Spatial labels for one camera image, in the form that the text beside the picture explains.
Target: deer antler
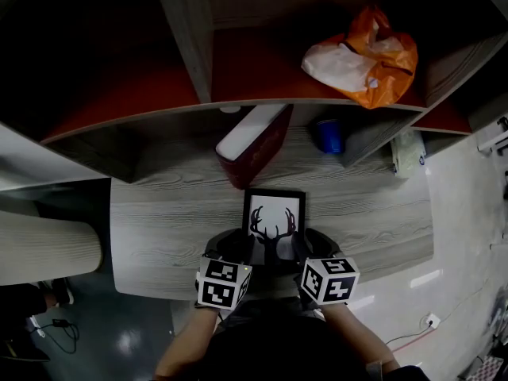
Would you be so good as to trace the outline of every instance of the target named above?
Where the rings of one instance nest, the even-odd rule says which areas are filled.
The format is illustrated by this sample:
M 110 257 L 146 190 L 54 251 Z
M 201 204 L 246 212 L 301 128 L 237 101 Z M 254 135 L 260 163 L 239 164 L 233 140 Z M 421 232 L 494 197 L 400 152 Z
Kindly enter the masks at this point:
M 296 224 L 294 223 L 294 215 L 291 213 L 289 209 L 286 208 L 286 212 L 284 212 L 287 217 L 287 231 L 284 234 L 279 234 L 279 227 L 276 226 L 277 234 L 272 239 L 274 243 L 277 243 L 281 238 L 288 237 L 296 231 Z
M 263 220 L 263 219 L 260 219 L 260 211 L 261 209 L 263 209 L 262 206 L 260 206 L 259 208 L 257 209 L 254 209 L 251 213 L 251 231 L 253 233 L 257 233 L 257 234 L 260 234 L 262 236 L 262 238 L 257 238 L 261 244 L 265 244 L 267 242 L 270 241 L 270 238 L 268 237 L 267 235 L 267 228 L 265 227 L 264 228 L 264 233 L 263 232 L 260 232 L 258 229 L 257 229 L 257 225 L 258 223 Z

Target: orange plastic bag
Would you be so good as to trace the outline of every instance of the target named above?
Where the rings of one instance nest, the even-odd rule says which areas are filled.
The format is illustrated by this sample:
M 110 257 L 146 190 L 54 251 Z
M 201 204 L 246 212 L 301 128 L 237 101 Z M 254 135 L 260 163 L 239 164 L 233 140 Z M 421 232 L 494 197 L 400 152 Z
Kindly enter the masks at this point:
M 339 34 L 312 46 L 302 68 L 367 109 L 397 102 L 414 79 L 418 53 L 413 39 L 396 33 L 387 16 L 364 9 L 351 23 L 348 37 Z

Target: power socket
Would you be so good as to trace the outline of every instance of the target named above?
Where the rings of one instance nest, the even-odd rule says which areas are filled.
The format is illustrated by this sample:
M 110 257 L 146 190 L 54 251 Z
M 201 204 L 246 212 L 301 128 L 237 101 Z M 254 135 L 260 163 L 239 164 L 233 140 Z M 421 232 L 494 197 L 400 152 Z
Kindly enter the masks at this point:
M 429 316 L 425 319 L 425 323 L 430 327 L 437 329 L 437 327 L 441 323 L 441 319 L 438 318 L 435 314 L 429 314 Z

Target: deer head silhouette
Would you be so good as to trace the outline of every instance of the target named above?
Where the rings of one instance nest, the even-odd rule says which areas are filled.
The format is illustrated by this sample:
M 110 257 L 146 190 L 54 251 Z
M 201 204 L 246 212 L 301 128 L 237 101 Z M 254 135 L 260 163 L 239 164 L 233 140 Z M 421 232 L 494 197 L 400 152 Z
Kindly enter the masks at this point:
M 259 234 L 260 237 L 257 237 L 258 241 L 264 246 L 264 264 L 265 265 L 275 265 L 280 263 L 279 256 L 277 255 L 277 243 L 283 237 L 291 236 L 296 231 L 296 225 L 294 223 L 294 215 L 291 213 L 289 209 L 286 208 L 286 218 L 287 218 L 287 231 L 285 233 L 279 234 L 279 227 L 276 225 L 275 229 L 277 230 L 277 234 L 275 237 L 270 238 L 267 235 L 267 228 L 264 228 L 264 233 L 260 232 L 257 229 L 257 225 L 263 219 L 260 218 L 260 211 L 263 209 L 260 206 L 257 209 L 254 209 L 251 213 L 251 232 Z

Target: white cube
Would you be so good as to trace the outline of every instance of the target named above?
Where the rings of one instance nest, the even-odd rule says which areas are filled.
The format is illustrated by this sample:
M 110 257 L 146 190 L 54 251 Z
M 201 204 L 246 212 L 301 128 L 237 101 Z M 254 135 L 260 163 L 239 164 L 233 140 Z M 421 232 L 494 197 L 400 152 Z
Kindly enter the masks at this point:
M 347 302 L 359 277 L 353 258 L 308 259 L 301 286 L 318 305 L 328 305 Z
M 202 257 L 198 303 L 234 310 L 247 293 L 252 267 Z

